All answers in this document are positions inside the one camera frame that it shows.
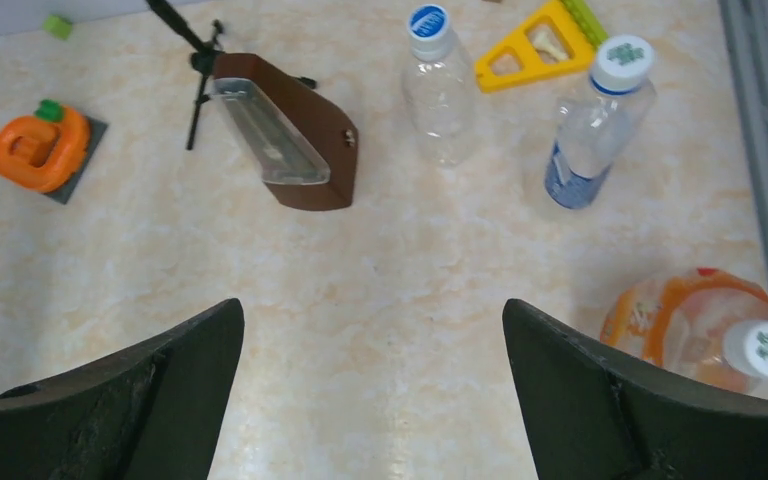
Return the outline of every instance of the plastic bottle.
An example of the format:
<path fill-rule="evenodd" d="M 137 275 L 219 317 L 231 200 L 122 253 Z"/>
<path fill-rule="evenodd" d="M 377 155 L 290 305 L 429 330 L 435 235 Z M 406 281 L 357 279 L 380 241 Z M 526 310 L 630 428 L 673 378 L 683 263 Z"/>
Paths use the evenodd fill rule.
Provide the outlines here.
<path fill-rule="evenodd" d="M 402 71 L 402 91 L 420 153 L 440 165 L 457 165 L 475 147 L 472 61 L 443 7 L 417 8 L 407 28 L 413 55 Z"/>
<path fill-rule="evenodd" d="M 619 297 L 600 340 L 685 377 L 751 393 L 768 380 L 768 296 L 713 268 L 655 276 Z"/>
<path fill-rule="evenodd" d="M 655 51 L 642 38 L 609 38 L 587 77 L 559 100 L 558 132 L 544 180 L 558 204 L 579 209 L 596 198 L 614 160 L 655 103 L 648 78 L 654 62 Z"/>

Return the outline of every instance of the tripod leg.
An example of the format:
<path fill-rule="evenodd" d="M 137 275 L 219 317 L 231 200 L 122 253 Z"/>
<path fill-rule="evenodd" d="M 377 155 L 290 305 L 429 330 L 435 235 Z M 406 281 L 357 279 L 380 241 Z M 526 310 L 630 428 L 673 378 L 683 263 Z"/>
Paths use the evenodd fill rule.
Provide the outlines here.
<path fill-rule="evenodd" d="M 198 117 L 201 114 L 201 106 L 204 102 L 210 100 L 210 96 L 205 95 L 204 89 L 207 87 L 208 75 L 202 74 L 199 80 L 199 89 L 196 92 L 195 106 L 193 107 L 193 119 L 190 122 L 190 136 L 187 138 L 187 150 L 192 150 L 196 143 L 196 129 L 198 128 Z"/>

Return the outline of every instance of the beige marble surface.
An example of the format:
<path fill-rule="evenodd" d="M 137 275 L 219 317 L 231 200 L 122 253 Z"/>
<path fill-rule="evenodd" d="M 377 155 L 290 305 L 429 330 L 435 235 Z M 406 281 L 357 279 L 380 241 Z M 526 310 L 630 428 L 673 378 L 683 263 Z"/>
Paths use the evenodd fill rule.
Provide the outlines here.
<path fill-rule="evenodd" d="M 444 1 L 474 57 L 540 0 Z M 484 146 L 418 158 L 398 89 L 415 2 L 182 8 L 350 113 L 355 204 L 278 205 L 217 105 L 183 149 L 197 75 L 150 13 L 0 38 L 0 128 L 42 97 L 110 124 L 68 206 L 0 178 L 0 392 L 161 332 L 226 297 L 247 329 L 212 479 L 536 478 L 501 329 L 518 297 L 595 334 L 650 273 L 709 265 L 766 284 L 714 0 L 591 2 L 645 34 L 660 98 L 598 201 L 542 187 L 549 81 L 479 98 Z"/>

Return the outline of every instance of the yellow triangle toy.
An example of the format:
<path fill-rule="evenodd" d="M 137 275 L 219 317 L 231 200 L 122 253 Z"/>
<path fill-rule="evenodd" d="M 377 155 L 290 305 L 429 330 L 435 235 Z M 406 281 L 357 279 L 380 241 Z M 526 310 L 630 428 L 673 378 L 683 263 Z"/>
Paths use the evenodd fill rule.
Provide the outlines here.
<path fill-rule="evenodd" d="M 554 64 L 540 58 L 528 37 L 540 25 L 555 32 L 569 58 Z M 605 29 L 584 0 L 549 0 L 475 62 L 475 80 L 482 92 L 491 93 L 580 72 L 590 66 L 599 45 L 607 38 Z M 504 55 L 510 55 L 519 63 L 518 72 L 497 75 L 493 71 L 492 65 Z"/>

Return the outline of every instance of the orange bottle label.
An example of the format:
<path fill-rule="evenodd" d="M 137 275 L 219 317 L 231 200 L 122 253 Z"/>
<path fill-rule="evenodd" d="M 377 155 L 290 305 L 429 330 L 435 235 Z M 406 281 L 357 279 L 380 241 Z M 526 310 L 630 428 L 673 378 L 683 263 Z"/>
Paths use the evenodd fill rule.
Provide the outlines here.
<path fill-rule="evenodd" d="M 768 316 L 768 296 L 760 286 L 722 270 L 699 268 L 683 275 L 653 277 L 623 293 L 605 319 L 599 339 L 664 368 L 665 346 L 666 350 L 677 348 L 688 335 L 672 325 L 674 317 L 680 318 L 691 327 L 709 329 L 727 328 L 745 318 L 728 312 L 716 312 L 716 315 L 723 318 L 710 323 L 709 317 L 714 314 L 710 311 L 711 295 L 721 295 L 724 290 L 736 292 L 744 297 L 749 294 L 753 300 L 757 300 L 755 303 L 760 301 L 765 307 L 762 308 L 764 311 L 759 310 L 757 315 Z M 722 332 L 710 331 L 704 336 L 691 337 L 684 348 L 692 349 L 695 346 L 698 350 L 702 347 L 700 342 L 705 338 L 721 337 Z M 708 351 L 716 345 L 705 347 L 703 350 Z M 680 356 L 685 358 L 687 355 L 692 356 L 693 352 L 684 351 Z"/>

